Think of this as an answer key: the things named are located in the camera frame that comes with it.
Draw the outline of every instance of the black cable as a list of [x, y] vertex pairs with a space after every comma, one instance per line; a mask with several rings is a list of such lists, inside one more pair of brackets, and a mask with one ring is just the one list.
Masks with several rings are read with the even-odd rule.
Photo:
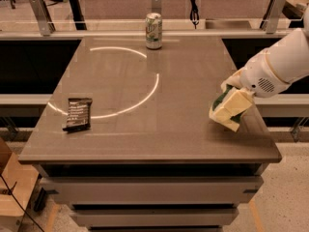
[[18, 200], [15, 198], [15, 196], [13, 195], [13, 193], [11, 192], [11, 189], [9, 188], [9, 185], [7, 184], [6, 180], [3, 178], [2, 174], [0, 174], [0, 177], [2, 179], [2, 181], [4, 182], [4, 184], [6, 185], [9, 195], [11, 195], [13, 197], [13, 199], [16, 201], [17, 205], [21, 208], [21, 210], [28, 216], [29, 219], [31, 219], [40, 229], [42, 232], [44, 232], [44, 230], [39, 226], [39, 224], [33, 219], [31, 218], [31, 216], [27, 213], [27, 211], [25, 209], [23, 209], [23, 207], [20, 205], [20, 203], [18, 202]]
[[196, 25], [199, 24], [199, 20], [200, 20], [200, 16], [199, 16], [199, 10], [197, 8], [197, 5], [195, 3], [195, 0], [190, 0], [191, 1], [191, 5], [192, 5], [192, 9], [191, 9], [191, 13], [190, 13], [190, 20], [192, 21], [195, 29], [196, 29]]

